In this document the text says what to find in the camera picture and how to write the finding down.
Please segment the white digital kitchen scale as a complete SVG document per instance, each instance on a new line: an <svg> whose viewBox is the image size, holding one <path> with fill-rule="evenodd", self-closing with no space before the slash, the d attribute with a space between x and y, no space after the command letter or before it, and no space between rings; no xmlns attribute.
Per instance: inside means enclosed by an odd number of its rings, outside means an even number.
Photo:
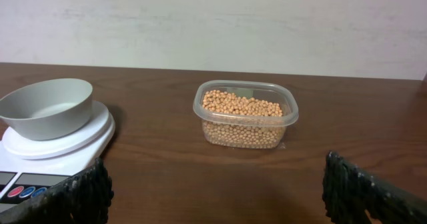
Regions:
<svg viewBox="0 0 427 224"><path fill-rule="evenodd" d="M101 102L75 132L47 141L26 139L7 128L1 139L1 211L32 197L92 165L115 132L115 121Z"/></svg>

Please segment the pile of soybeans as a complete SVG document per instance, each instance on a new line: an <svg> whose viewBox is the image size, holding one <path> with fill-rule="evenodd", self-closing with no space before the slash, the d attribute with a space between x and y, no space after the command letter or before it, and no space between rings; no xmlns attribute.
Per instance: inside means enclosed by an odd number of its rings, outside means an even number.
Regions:
<svg viewBox="0 0 427 224"><path fill-rule="evenodd" d="M287 127L274 117L283 117L279 103L214 89L205 92L201 107L209 117L201 121L208 142L244 149L277 147Z"/></svg>

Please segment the clear plastic container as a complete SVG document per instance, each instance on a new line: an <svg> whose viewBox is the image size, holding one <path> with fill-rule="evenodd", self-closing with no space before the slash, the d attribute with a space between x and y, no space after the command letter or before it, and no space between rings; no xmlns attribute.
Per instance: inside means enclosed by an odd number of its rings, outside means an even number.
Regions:
<svg viewBox="0 0 427 224"><path fill-rule="evenodd" d="M279 85L214 80L199 86L193 111L208 142L244 149L272 149L299 118L292 93Z"/></svg>

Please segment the grey round bowl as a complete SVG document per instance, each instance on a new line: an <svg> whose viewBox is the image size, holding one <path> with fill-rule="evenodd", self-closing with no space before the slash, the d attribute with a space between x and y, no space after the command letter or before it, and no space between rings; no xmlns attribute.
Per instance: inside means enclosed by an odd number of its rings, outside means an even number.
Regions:
<svg viewBox="0 0 427 224"><path fill-rule="evenodd" d="M68 135L92 116L92 85L82 79L52 79L1 99L1 120L20 136L43 141Z"/></svg>

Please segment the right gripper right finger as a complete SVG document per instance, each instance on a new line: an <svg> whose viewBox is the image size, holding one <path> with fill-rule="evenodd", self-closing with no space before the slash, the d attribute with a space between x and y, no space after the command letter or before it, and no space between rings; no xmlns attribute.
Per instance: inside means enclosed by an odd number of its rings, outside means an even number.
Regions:
<svg viewBox="0 0 427 224"><path fill-rule="evenodd" d="M337 152L326 155L322 181L326 216L333 223L426 224L426 201L375 177Z"/></svg>

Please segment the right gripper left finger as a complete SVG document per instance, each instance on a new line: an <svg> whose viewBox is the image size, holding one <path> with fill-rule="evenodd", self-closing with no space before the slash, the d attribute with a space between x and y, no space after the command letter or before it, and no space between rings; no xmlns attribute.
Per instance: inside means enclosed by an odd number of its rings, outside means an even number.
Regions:
<svg viewBox="0 0 427 224"><path fill-rule="evenodd" d="M104 224L113 196L112 178L96 158L88 168L1 212L1 223Z"/></svg>

